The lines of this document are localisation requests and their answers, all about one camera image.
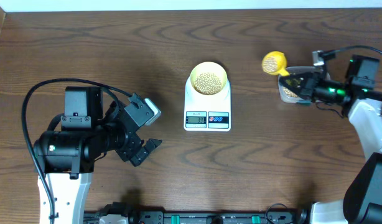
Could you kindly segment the yellow measuring scoop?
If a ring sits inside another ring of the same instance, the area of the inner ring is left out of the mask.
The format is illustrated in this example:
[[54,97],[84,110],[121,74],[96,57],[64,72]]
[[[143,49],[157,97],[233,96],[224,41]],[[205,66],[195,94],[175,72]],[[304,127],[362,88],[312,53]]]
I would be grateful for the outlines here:
[[262,60],[263,71],[270,75],[289,76],[290,73],[286,70],[287,60],[284,53],[272,51],[266,54]]

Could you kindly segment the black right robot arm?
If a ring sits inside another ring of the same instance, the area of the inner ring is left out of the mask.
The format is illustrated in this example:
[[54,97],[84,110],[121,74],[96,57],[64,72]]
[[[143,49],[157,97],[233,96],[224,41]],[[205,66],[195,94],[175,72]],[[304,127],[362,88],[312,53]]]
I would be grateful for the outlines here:
[[319,71],[279,78],[283,87],[304,100],[341,106],[366,159],[343,199],[312,204],[310,223],[382,223],[382,93],[374,89],[379,63],[353,55],[343,83],[326,78],[324,63]]

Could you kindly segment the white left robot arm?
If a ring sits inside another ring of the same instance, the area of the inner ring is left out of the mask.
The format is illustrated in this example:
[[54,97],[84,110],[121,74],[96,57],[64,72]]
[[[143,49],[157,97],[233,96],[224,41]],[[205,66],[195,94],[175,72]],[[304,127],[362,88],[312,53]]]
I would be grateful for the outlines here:
[[114,100],[104,112],[104,91],[67,87],[64,114],[56,116],[34,144],[42,170],[38,179],[41,223],[83,222],[95,162],[107,152],[115,151],[122,161],[137,167],[161,144],[136,134],[161,115],[150,99],[133,94],[128,105]]

